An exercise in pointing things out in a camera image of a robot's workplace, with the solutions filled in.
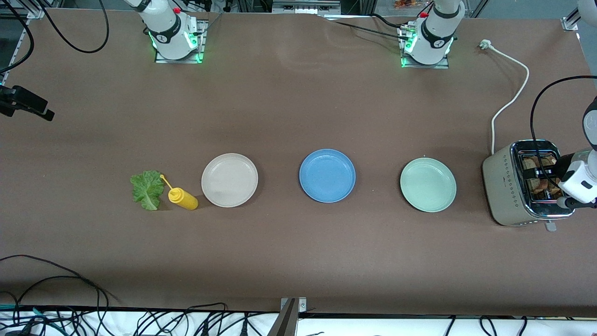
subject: green lettuce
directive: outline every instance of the green lettuce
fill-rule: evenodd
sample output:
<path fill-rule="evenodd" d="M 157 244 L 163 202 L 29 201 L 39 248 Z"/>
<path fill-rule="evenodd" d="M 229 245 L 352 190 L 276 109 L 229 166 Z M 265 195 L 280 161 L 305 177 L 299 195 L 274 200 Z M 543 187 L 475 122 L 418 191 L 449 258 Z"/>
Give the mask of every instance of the green lettuce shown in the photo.
<path fill-rule="evenodd" d="M 157 170 L 147 170 L 139 175 L 131 176 L 133 184 L 133 200 L 141 202 L 145 210 L 158 210 L 159 196 L 164 192 L 164 182 Z"/>

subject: robotic arm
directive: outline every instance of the robotic arm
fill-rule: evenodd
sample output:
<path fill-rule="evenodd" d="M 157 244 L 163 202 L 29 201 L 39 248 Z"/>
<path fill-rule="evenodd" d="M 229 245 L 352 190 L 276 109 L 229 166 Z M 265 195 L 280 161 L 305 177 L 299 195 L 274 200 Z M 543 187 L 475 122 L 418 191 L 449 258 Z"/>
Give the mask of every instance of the robotic arm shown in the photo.
<path fill-rule="evenodd" d="M 440 62 L 450 50 L 464 11 L 461 0 L 435 0 L 429 16 L 419 17 L 412 23 L 414 39 L 404 51 L 424 65 Z"/>
<path fill-rule="evenodd" d="M 558 199 L 563 208 L 597 209 L 597 97 L 584 112 L 583 131 L 591 147 L 561 157 L 553 167 L 561 177 L 558 186 L 570 195 Z"/>
<path fill-rule="evenodd" d="M 168 0 L 124 0 L 141 15 L 153 46 L 166 59 L 186 57 L 198 47 L 197 19 L 170 8 Z"/>

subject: table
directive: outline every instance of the table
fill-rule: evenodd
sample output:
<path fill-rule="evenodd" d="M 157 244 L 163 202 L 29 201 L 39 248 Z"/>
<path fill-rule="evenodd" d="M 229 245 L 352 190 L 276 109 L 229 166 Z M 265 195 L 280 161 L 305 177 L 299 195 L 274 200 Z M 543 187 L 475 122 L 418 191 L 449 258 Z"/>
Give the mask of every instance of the table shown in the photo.
<path fill-rule="evenodd" d="M 102 41 L 100 12 L 52 14 L 78 46 Z M 264 14 L 224 14 L 201 65 L 157 65 L 138 14 L 109 18 L 110 40 L 91 55 L 70 49 L 47 20 L 31 24 L 35 51 L 7 84 L 49 100 L 56 117 L 18 112 L 0 124 L 2 255 L 73 268 L 114 293 L 117 306 L 223 300 L 276 310 L 280 297 L 298 296 L 321 312 L 595 315 L 595 212 L 578 211 L 553 234 L 501 227 L 481 176 L 490 119 L 524 71 L 476 46 L 488 38 L 531 69 L 497 120 L 501 148 L 529 138 L 542 87 L 589 73 L 577 35 L 557 20 L 463 20 L 450 68 L 440 71 L 401 68 L 391 38 L 317 16 Z M 392 32 L 374 19 L 348 22 Z M 594 96 L 590 81 L 551 89 L 538 106 L 538 136 L 562 153 L 587 146 L 580 123 Z M 299 165 L 320 148 L 355 164 L 355 189 L 339 203 L 300 189 Z M 226 152 L 259 170 L 245 205 L 200 197 L 190 212 L 165 194 L 156 212 L 133 203 L 128 180 L 150 169 L 201 195 L 203 168 Z M 423 156 L 456 177 L 443 212 L 419 212 L 399 191 L 401 169 Z M 57 274 L 23 260 L 0 267 L 1 287 L 14 290 Z M 56 280 L 24 303 L 93 298 Z"/>

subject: yellow squeeze bottle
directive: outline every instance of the yellow squeeze bottle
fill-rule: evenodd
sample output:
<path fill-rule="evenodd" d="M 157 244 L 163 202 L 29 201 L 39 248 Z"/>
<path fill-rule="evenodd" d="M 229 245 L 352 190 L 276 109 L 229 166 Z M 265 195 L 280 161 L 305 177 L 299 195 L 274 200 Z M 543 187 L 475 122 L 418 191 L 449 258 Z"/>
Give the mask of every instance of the yellow squeeze bottle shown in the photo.
<path fill-rule="evenodd" d="M 199 201 L 193 195 L 187 193 L 186 191 L 182 190 L 181 188 L 172 188 L 170 183 L 166 181 L 166 178 L 163 175 L 159 176 L 166 182 L 166 184 L 170 187 L 170 191 L 168 192 L 168 199 L 170 202 L 174 204 L 178 204 L 179 206 L 187 209 L 187 210 L 195 210 L 199 206 Z"/>

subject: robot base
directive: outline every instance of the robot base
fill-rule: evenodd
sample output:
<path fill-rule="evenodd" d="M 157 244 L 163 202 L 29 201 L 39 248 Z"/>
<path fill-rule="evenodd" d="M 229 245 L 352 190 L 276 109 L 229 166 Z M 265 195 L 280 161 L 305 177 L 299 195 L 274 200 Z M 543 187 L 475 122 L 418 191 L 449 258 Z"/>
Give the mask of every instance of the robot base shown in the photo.
<path fill-rule="evenodd" d="M 157 50 L 155 51 L 155 63 L 178 63 L 178 64 L 198 64 L 203 63 L 203 53 L 205 52 L 205 43 L 207 41 L 208 20 L 197 20 L 194 27 L 190 27 L 190 33 L 202 32 L 191 38 L 191 41 L 197 43 L 197 48 L 191 51 L 186 57 L 177 60 L 167 59 Z"/>
<path fill-rule="evenodd" d="M 399 40 L 400 46 L 400 54 L 401 54 L 401 63 L 403 68 L 420 68 L 420 69 L 448 69 L 448 57 L 444 56 L 441 61 L 436 64 L 422 64 L 413 59 L 413 57 L 408 54 L 405 49 L 407 44 L 412 43 L 413 40 L 413 32 L 414 32 L 414 21 L 409 22 L 407 25 L 403 25 L 396 30 L 398 32 L 398 36 L 406 36 L 409 40 Z"/>
<path fill-rule="evenodd" d="M 404 52 L 404 49 L 400 47 L 401 62 L 403 68 L 421 68 L 421 69 L 448 69 L 448 58 L 444 58 L 436 64 L 421 64 L 413 59 L 412 56 Z"/>

